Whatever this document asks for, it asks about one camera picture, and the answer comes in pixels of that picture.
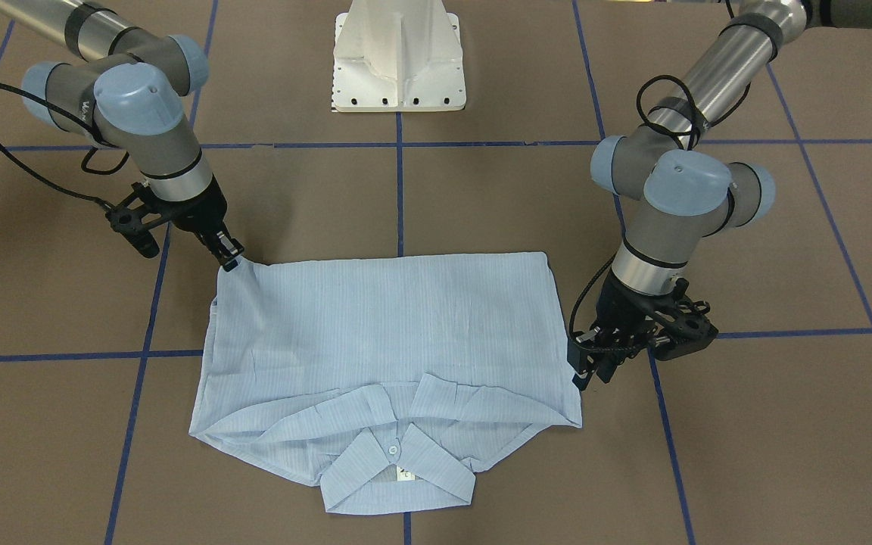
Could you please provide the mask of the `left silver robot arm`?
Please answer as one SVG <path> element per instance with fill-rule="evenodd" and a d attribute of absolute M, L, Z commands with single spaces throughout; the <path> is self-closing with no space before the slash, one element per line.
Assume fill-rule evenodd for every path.
<path fill-rule="evenodd" d="M 872 1 L 742 1 L 685 76 L 652 77 L 672 90 L 651 108 L 636 96 L 640 125 L 596 146 L 592 180 L 637 201 L 615 256 L 594 276 L 603 286 L 587 330 L 568 329 L 575 386 L 608 383 L 627 359 L 647 351 L 669 361 L 707 348 L 718 329 L 707 301 L 689 296 L 686 269 L 699 242 L 754 224 L 771 209 L 776 185 L 765 168 L 699 152 L 709 130 L 745 100 L 755 76 L 812 28 L 872 29 Z"/>

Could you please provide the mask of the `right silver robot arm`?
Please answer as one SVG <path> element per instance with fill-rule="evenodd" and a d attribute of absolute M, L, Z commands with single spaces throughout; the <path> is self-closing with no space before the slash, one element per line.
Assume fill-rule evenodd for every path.
<path fill-rule="evenodd" d="M 0 13 L 83 59 L 31 66 L 20 96 L 48 126 L 119 148 L 135 163 L 143 179 L 121 203 L 95 199 L 112 230 L 152 258 L 151 230 L 172 223 L 234 269 L 244 248 L 225 225 L 227 200 L 182 103 L 209 76 L 198 43 L 156 36 L 97 2 L 0 1 Z"/>

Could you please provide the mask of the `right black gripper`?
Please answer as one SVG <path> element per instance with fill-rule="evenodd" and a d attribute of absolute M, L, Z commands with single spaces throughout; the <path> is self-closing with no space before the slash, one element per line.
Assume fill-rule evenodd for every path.
<path fill-rule="evenodd" d="M 215 177 L 194 199 L 165 201 L 154 198 L 150 207 L 155 213 L 166 214 L 180 230 L 193 232 L 220 266 L 233 266 L 233 258 L 238 258 L 244 251 L 243 245 L 231 236 L 225 224 L 228 201 Z"/>

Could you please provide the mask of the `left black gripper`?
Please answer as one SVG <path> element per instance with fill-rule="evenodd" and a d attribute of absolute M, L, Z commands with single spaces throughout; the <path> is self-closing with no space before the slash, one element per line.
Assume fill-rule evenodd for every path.
<path fill-rule="evenodd" d="M 568 363 L 575 371 L 575 387 L 585 391 L 595 370 L 596 376 L 608 384 L 626 358 L 654 348 L 659 327 L 650 318 L 652 311 L 669 301 L 687 299 L 688 286 L 686 279 L 678 277 L 667 294 L 641 294 L 611 272 L 603 280 L 591 328 L 572 332 L 568 338 Z"/>

